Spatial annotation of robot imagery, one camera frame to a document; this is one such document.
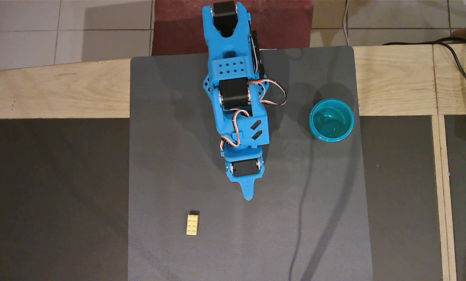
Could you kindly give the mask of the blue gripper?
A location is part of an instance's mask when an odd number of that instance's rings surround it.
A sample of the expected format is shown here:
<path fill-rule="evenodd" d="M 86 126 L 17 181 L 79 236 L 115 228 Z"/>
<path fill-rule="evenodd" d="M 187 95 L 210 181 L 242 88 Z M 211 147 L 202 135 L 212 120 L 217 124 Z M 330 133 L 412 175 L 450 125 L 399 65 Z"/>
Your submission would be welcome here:
<path fill-rule="evenodd" d="M 233 183 L 239 183 L 244 199 L 254 196 L 255 180 L 262 178 L 265 167 L 262 146 L 269 144 L 266 111 L 223 110 L 215 107 L 216 128 L 223 145 L 220 154 L 225 158 L 225 173 Z"/>

